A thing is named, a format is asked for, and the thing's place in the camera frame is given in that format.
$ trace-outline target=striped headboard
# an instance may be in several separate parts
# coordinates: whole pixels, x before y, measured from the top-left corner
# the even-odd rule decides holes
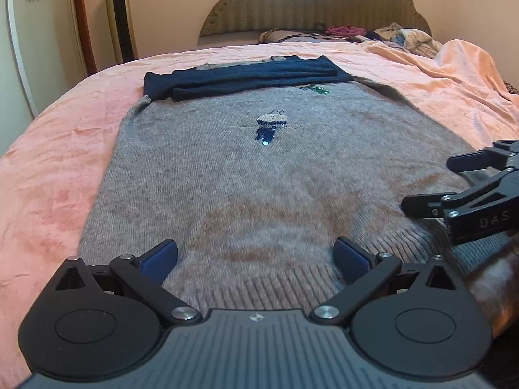
[[[355,25],[375,30],[397,22],[431,33],[413,0],[220,0],[200,31],[219,33],[278,29],[313,29],[316,23]]]

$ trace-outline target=gray sweater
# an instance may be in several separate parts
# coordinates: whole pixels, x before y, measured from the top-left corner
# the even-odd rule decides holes
[[[452,250],[440,221],[413,222],[405,195],[461,191],[452,154],[473,150],[392,88],[268,88],[173,103],[144,97],[121,123],[79,254],[105,264],[166,238],[180,250],[164,287],[207,308],[308,311],[338,292],[338,236],[424,262],[441,253],[463,274],[503,235]],[[269,145],[256,119],[283,110]]]

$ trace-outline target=silver bolt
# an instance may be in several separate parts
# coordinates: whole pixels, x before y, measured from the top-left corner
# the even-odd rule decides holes
[[[193,307],[189,307],[188,305],[184,307],[177,307],[172,312],[171,315],[178,320],[191,320],[196,317],[198,311],[193,309]]]
[[[333,319],[339,316],[339,309],[333,305],[320,305],[313,311],[313,314],[321,319]]]

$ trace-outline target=pink bed sheet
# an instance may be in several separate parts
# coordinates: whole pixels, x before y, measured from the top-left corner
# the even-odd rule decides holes
[[[19,324],[62,260],[77,252],[119,123],[142,96],[144,74],[272,55],[326,55],[355,76],[389,84],[474,148],[519,138],[519,96],[507,92],[489,54],[459,40],[434,60],[376,42],[283,43],[160,55],[88,77],[0,159],[0,388],[29,375]]]

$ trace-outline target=gold tower fan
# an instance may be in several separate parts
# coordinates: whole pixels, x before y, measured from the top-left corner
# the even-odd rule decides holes
[[[135,60],[137,49],[131,22],[130,0],[106,0],[108,23],[119,64]]]

